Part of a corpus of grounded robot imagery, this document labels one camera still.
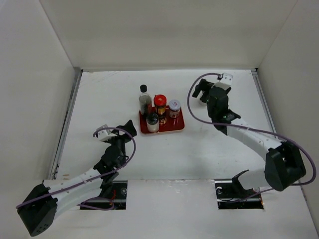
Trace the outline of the small jar white lid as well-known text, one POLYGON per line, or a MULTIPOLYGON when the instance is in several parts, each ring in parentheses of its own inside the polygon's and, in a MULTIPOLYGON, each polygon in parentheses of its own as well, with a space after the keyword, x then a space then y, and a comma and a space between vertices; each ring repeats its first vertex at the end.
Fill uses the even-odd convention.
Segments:
POLYGON ((179 117, 179 113, 180 113, 180 102, 178 100, 171 100, 169 102, 169 116, 173 119, 179 117))

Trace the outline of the white shaker black knob lid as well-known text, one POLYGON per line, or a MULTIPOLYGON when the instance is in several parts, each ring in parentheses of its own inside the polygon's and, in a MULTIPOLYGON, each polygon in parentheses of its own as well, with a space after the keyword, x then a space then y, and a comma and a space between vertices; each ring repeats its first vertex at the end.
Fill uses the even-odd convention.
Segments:
POLYGON ((159 117, 156 113, 152 112, 150 113, 147 118, 147 129, 150 133, 158 132, 159 130, 159 117))

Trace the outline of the red lid sauce jar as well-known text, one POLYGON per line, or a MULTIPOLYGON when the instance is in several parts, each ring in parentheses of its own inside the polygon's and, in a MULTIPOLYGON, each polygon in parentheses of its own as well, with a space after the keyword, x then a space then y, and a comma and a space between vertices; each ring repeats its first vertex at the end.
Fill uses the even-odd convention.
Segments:
POLYGON ((159 117, 161 125, 166 123, 166 104, 167 98, 164 95, 158 94, 154 97, 155 112, 159 117))

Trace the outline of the soy sauce bottle red label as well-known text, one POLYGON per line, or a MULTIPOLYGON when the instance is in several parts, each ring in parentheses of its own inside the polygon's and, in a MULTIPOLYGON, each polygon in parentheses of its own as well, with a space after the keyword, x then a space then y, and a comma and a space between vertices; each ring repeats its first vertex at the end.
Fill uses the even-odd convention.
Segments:
POLYGON ((152 98, 147 92, 146 85, 140 85, 141 94, 139 96, 140 113, 146 118, 152 112, 152 98))

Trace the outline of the salt grinder black clear top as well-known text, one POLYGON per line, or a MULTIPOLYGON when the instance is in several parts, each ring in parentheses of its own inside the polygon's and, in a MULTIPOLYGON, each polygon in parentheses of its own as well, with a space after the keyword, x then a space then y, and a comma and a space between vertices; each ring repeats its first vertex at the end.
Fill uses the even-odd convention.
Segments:
POLYGON ((206 101, 202 101, 201 99, 198 100, 199 105, 206 106, 206 101))

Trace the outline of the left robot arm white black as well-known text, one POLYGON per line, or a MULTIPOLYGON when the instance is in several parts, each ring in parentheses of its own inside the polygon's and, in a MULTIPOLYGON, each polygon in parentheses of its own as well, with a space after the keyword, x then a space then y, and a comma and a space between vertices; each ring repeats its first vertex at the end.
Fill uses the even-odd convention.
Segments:
POLYGON ((126 154, 126 143, 136 144, 137 131, 132 120, 124 125, 96 129, 93 137, 109 146, 101 159, 88 171, 65 183, 47 186, 41 183, 35 186, 26 199, 17 205, 20 216, 29 235, 35 237, 47 230, 57 217, 75 207, 85 207, 92 199, 108 198, 112 192, 113 180, 118 171, 124 168, 132 156, 126 154))

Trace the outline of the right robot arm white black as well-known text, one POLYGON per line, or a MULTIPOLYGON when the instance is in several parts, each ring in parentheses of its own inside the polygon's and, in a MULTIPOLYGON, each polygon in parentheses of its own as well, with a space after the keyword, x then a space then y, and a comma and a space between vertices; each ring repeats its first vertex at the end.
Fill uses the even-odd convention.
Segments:
POLYGON ((306 174, 300 150, 288 141, 280 141, 263 133, 252 131, 240 115, 229 109, 228 93, 231 87, 222 81, 211 83, 201 79, 192 94, 206 103, 208 116, 215 128, 224 135, 236 139, 257 153, 265 162, 258 170, 246 169, 235 175, 231 191, 243 197, 249 189, 271 187, 283 191, 306 174))

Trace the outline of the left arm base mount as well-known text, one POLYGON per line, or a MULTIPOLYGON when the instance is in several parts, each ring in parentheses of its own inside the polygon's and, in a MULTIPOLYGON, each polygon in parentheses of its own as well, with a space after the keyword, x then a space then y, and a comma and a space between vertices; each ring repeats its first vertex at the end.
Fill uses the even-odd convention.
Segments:
POLYGON ((80 210, 125 210, 127 204, 128 182, 114 181, 109 189, 102 190, 94 199, 87 200, 79 205, 80 210))

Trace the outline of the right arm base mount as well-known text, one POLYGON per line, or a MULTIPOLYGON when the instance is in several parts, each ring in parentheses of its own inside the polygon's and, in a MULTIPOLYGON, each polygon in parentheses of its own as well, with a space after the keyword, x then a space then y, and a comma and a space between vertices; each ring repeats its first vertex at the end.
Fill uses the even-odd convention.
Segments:
POLYGON ((261 195, 252 197, 258 190, 246 190, 239 183, 239 176, 247 171, 242 171, 231 179, 216 179, 214 181, 217 206, 220 210, 264 209, 261 195))

